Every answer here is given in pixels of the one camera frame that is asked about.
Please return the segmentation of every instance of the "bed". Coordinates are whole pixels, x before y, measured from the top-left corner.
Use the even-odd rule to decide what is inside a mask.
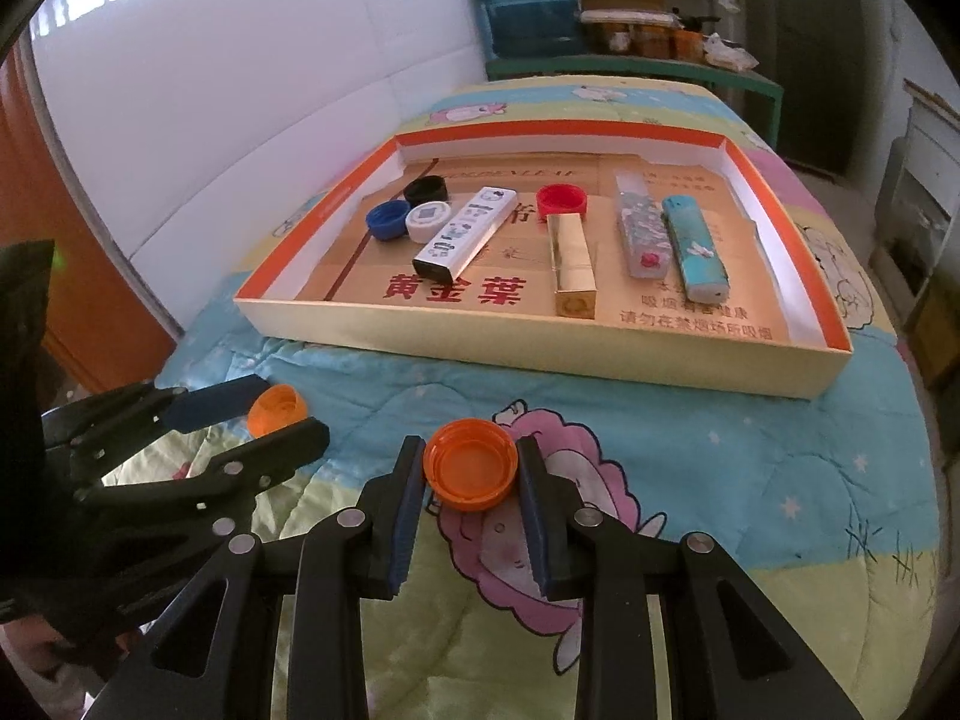
[[[405,130],[484,119],[617,119],[722,133],[747,151],[827,277],[854,354],[815,401],[584,379],[264,338],[232,303],[304,208],[230,276],[157,378],[199,388],[248,373],[295,386],[328,423],[325,456],[260,495],[253,530],[294,536],[355,501],[407,434],[463,416],[535,435],[548,465],[635,530],[712,533],[754,577],[867,720],[898,717],[928,642],[938,512],[925,423],[870,278],[802,183],[720,100],[669,81],[557,76],[463,90]],[[248,440],[243,420],[157,442],[112,484],[195,475]],[[484,514],[427,505],[410,578],[363,608],[371,714],[572,716],[575,603],[539,598],[515,500]],[[288,625],[277,653],[284,717]]]

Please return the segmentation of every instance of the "floor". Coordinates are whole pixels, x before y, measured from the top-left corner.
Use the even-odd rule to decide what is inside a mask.
[[[880,284],[880,279],[872,273],[868,264],[874,248],[874,206],[859,191],[845,186],[842,180],[834,183],[819,175],[810,175],[810,173],[801,170],[794,170],[794,172],[810,190],[810,194],[813,194],[824,207],[833,223],[837,225],[837,229],[843,233],[844,238],[853,250],[853,254],[856,255],[867,274],[871,276],[872,282],[877,288],[877,293],[886,306],[887,314],[889,314],[896,331],[900,334],[902,327],[896,312],[893,310],[890,298]],[[901,355],[904,356],[904,360],[910,368],[914,388],[917,391],[917,399],[920,402],[920,409],[923,411],[926,429],[928,430],[933,467],[936,471],[934,478],[937,485],[937,503],[941,513],[940,552],[946,558],[941,560],[942,576],[937,596],[937,608],[930,632],[928,651],[918,678],[918,685],[922,685],[930,676],[934,666],[944,656],[954,632],[960,627],[960,603],[958,603],[958,599],[960,599],[960,572],[954,570],[954,563],[957,562],[955,552],[960,548],[960,539],[952,533],[953,517],[950,515],[951,499],[953,498],[952,488],[960,485],[960,464],[954,464],[948,469],[944,463],[946,458],[940,451],[933,399],[923,386],[920,373],[916,365],[913,364],[912,355],[906,343],[901,341],[899,346],[901,347]]]

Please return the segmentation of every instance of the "screw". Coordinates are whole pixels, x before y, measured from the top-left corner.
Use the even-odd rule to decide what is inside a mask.
[[[235,527],[236,523],[233,522],[232,519],[229,517],[221,517],[213,523],[213,533],[216,533],[217,536],[229,536],[233,533]]]
[[[365,519],[367,516],[360,509],[344,509],[337,514],[337,524],[343,528],[356,528],[363,525]]]
[[[600,509],[584,506],[582,509],[577,509],[577,514],[573,515],[573,519],[578,525],[583,525],[584,528],[595,528],[603,522],[603,512]]]
[[[234,536],[230,540],[229,550],[233,552],[234,555],[246,555],[247,552],[253,549],[255,544],[256,539],[249,533],[240,533],[239,536]]]
[[[706,533],[690,533],[690,535],[686,537],[686,545],[690,548],[690,551],[698,552],[701,555],[707,555],[707,553],[712,552],[716,543],[717,542]]]

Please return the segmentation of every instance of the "wooden door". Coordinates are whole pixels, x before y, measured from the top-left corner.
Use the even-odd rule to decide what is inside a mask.
[[[56,242],[44,346],[91,392],[152,378],[174,349],[61,180],[14,47],[0,66],[0,245]]]

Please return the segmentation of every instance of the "blue bottle cap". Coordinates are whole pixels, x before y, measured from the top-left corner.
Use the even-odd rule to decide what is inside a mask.
[[[407,232],[407,214],[410,204],[406,200],[387,200],[367,213],[367,228],[378,241],[390,241]]]

